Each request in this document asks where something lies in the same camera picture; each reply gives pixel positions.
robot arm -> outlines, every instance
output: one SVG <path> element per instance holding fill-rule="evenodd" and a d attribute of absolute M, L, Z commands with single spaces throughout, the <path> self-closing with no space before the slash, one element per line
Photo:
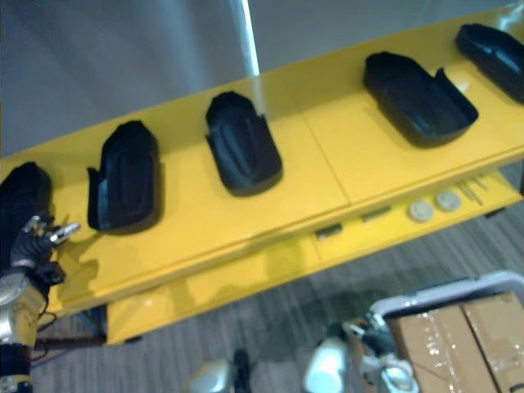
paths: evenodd
<path fill-rule="evenodd" d="M 31 350 L 38 318 L 47 308 L 49 288 L 65 274 L 52 251 L 80 228 L 78 223 L 50 227 L 52 219 L 35 215 L 11 249 L 11 267 L 0 277 L 0 392 L 30 393 Z"/>
<path fill-rule="evenodd" d="M 327 338 L 315 349 L 305 372 L 303 387 L 308 393 L 342 393 L 348 355 L 347 335 L 357 336 L 372 352 L 362 358 L 359 372 L 377 393 L 418 393 L 409 362 L 399 359 L 395 340 L 384 329 L 361 328 L 353 323 L 333 324 Z"/>

cardboard box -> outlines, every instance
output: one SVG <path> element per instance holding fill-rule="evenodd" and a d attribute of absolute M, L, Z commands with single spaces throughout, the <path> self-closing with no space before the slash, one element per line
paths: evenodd
<path fill-rule="evenodd" d="M 460 305 L 389 321 L 400 355 L 424 393 L 494 393 L 495 384 Z"/>
<path fill-rule="evenodd" d="M 524 309 L 507 292 L 463 305 L 500 393 L 524 393 Z"/>

lower shelf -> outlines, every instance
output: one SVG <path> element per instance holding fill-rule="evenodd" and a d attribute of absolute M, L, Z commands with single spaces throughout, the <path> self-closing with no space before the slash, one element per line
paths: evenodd
<path fill-rule="evenodd" d="M 161 328 L 229 302 L 316 273 L 348 260 L 435 232 L 522 199 L 505 177 L 494 171 L 466 184 L 480 198 L 468 199 L 456 184 L 461 207 L 453 212 L 435 208 L 433 218 L 417 223 L 408 216 L 413 199 L 391 206 L 374 219 L 353 217 L 319 240 L 314 233 L 268 246 L 262 251 L 179 278 L 156 289 L 109 304 L 108 344 Z M 439 190 L 420 196 L 433 203 Z"/>

white robot part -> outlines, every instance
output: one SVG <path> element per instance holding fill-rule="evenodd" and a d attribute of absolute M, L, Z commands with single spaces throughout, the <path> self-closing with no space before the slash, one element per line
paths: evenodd
<path fill-rule="evenodd" d="M 313 353 L 304 376 L 308 393 L 343 393 L 347 344 L 339 337 L 322 341 Z"/>
<path fill-rule="evenodd" d="M 204 364 L 187 384 L 187 393 L 233 393 L 234 368 L 220 359 Z"/>
<path fill-rule="evenodd" d="M 365 355 L 360 363 L 364 379 L 375 386 L 378 393 L 419 393 L 418 383 L 408 361 L 394 354 L 380 358 Z"/>

round button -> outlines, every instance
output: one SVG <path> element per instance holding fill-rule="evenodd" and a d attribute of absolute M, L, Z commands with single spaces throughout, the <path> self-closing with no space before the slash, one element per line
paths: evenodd
<path fill-rule="evenodd" d="M 409 216 L 419 223 L 425 223 L 433 218 L 433 206 L 419 199 L 409 206 Z"/>
<path fill-rule="evenodd" d="M 454 211 L 462 205 L 462 200 L 456 192 L 446 190 L 436 194 L 436 205 L 442 210 Z"/>
<path fill-rule="evenodd" d="M 413 378 L 401 367 L 387 367 L 386 375 L 399 391 L 413 391 Z"/>

